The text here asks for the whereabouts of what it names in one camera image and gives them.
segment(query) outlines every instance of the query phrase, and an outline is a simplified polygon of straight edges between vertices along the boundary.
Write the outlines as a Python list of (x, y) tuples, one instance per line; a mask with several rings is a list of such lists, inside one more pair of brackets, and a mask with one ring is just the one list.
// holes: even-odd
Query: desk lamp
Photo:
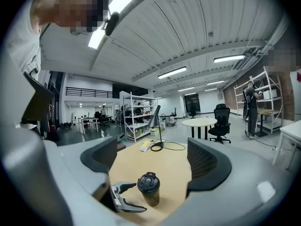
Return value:
[(157, 109), (154, 113), (154, 116), (152, 117), (152, 119), (149, 122), (149, 127), (159, 126), (160, 142), (155, 143), (151, 147), (160, 146), (160, 149), (159, 150), (153, 150), (153, 151), (161, 151), (163, 149), (163, 146), (164, 146), (164, 143), (162, 142), (162, 137), (161, 137), (160, 121), (159, 121), (159, 115), (158, 115), (160, 108), (161, 108), (161, 106), (158, 105)]

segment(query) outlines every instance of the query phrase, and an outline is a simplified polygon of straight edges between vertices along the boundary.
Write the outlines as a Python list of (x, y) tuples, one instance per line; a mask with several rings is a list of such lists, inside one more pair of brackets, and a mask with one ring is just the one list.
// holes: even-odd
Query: shoe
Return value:
[(256, 136), (256, 135), (254, 135), (254, 136), (250, 135), (249, 138), (250, 138), (250, 139), (257, 139), (258, 136)]

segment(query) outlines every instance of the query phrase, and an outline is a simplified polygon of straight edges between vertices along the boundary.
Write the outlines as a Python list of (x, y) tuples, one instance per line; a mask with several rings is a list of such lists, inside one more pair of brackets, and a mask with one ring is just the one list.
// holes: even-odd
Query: black cup lid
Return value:
[(138, 179), (137, 186), (141, 192), (152, 193), (160, 187), (160, 180), (154, 172), (147, 172)]

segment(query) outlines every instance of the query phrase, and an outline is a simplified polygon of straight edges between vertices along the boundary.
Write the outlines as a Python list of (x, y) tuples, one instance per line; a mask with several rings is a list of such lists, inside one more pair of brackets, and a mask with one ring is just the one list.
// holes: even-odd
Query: round table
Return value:
[(182, 121), (184, 126), (191, 127), (191, 135), (194, 137), (194, 127), (198, 128), (198, 138), (201, 138), (201, 127), (205, 126), (205, 140), (207, 139), (207, 130), (208, 126), (214, 125), (217, 123), (217, 120), (214, 118), (194, 118)]

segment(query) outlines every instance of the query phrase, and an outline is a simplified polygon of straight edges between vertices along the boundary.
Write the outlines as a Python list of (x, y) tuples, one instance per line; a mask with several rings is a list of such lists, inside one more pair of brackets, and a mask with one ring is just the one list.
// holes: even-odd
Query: ceiling light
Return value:
[(226, 56), (226, 57), (221, 57), (221, 58), (215, 58), (214, 63), (225, 62), (225, 61), (230, 61), (230, 60), (240, 60), (243, 58), (245, 58), (244, 55)]
[(194, 95), (194, 94), (196, 94), (196, 93), (190, 93), (190, 94), (186, 94), (185, 96), (190, 96), (190, 95)]
[[(127, 4), (129, 4), (132, 0), (113, 0), (109, 4), (110, 12), (121, 12)], [(99, 46), (100, 41), (102, 40), (104, 36), (104, 30), (101, 30), (100, 27), (93, 32), (90, 42), (89, 42), (89, 47), (97, 49)]]
[(193, 89), (194, 87), (186, 88), (186, 89), (180, 89), (178, 91), (183, 91), (183, 90), (188, 90), (188, 89)]
[(210, 91), (210, 90), (216, 90), (217, 88), (214, 88), (214, 89), (205, 89), (205, 91)]
[(223, 83), (225, 81), (217, 81), (217, 82), (211, 82), (211, 83), (208, 83), (207, 85), (213, 85), (213, 84), (218, 84), (218, 83)]
[(187, 70), (186, 67), (182, 67), (182, 68), (179, 68), (179, 69), (172, 70), (170, 72), (164, 73), (162, 75), (159, 75), (158, 78), (159, 79), (163, 79), (163, 78), (166, 78), (166, 77), (168, 77), (170, 75), (173, 75), (173, 74), (176, 74), (176, 73), (180, 73), (180, 72), (184, 72), (186, 70)]

